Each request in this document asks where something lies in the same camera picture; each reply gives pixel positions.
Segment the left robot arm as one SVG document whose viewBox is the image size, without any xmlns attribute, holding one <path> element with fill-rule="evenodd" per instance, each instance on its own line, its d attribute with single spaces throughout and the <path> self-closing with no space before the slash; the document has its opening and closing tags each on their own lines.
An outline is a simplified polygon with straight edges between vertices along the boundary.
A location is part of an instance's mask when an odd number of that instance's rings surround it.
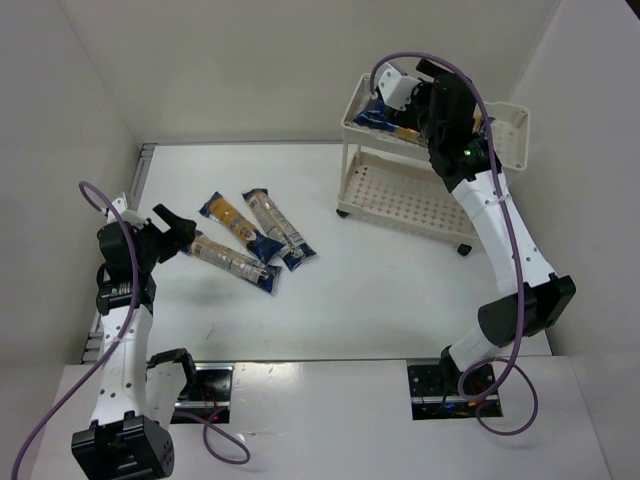
<svg viewBox="0 0 640 480">
<path fill-rule="evenodd" d="M 106 360 L 89 425 L 71 439 L 71 452 L 89 479 L 163 479 L 174 470 L 169 425 L 195 365 L 184 348 L 148 355 L 156 284 L 152 271 L 195 238 L 196 223 L 158 204 L 161 231 L 124 206 L 97 233 L 104 262 L 97 274 L 96 305 Z"/>
</svg>

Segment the pasta bag clear label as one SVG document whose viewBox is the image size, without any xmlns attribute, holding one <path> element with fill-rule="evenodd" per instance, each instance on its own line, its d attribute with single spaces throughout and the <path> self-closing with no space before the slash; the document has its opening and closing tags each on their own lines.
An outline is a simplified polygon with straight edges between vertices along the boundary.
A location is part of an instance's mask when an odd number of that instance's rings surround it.
<svg viewBox="0 0 640 480">
<path fill-rule="evenodd" d="M 278 255 L 291 272 L 317 256 L 317 253 L 270 198 L 266 188 L 245 191 L 242 197 L 266 236 L 284 245 Z"/>
</svg>

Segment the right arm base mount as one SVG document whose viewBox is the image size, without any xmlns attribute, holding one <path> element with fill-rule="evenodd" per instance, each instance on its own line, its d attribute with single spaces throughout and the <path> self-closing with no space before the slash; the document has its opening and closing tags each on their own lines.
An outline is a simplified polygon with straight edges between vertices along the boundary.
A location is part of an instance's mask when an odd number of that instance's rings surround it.
<svg viewBox="0 0 640 480">
<path fill-rule="evenodd" d="M 472 404 L 459 395 L 457 383 L 444 379 L 436 360 L 408 362 L 407 375 L 414 421 L 475 418 L 479 404 Z M 470 395 L 477 395 L 492 386 L 494 380 L 492 366 L 485 365 L 465 380 L 464 388 Z M 497 394 L 489 396 L 483 405 L 486 406 L 481 409 L 480 417 L 503 416 Z"/>
</svg>

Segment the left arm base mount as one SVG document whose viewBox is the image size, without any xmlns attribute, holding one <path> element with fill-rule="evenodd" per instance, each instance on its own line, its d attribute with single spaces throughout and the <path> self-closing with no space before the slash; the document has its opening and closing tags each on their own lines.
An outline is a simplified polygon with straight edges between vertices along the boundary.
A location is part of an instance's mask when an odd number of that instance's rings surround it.
<svg viewBox="0 0 640 480">
<path fill-rule="evenodd" d="M 164 428 L 169 424 L 194 423 L 181 417 L 186 412 L 228 424 L 234 366 L 231 363 L 196 362 L 193 379 L 188 382 L 179 362 L 162 363 L 146 373 L 147 412 Z"/>
</svg>

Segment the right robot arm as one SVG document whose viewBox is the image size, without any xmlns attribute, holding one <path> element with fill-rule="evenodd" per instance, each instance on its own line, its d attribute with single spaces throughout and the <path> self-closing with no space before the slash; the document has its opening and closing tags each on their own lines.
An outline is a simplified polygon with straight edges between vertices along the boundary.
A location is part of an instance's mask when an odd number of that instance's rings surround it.
<svg viewBox="0 0 640 480">
<path fill-rule="evenodd" d="M 433 79 L 428 100 L 412 99 L 429 162 L 471 220 L 501 295 L 480 307 L 473 329 L 442 353 L 444 373 L 463 385 L 505 347 L 512 349 L 507 367 L 513 369 L 522 339 L 553 326 L 576 286 L 570 276 L 556 273 L 521 218 L 496 152 L 487 107 L 473 82 L 429 54 L 420 55 L 417 69 Z"/>
</svg>

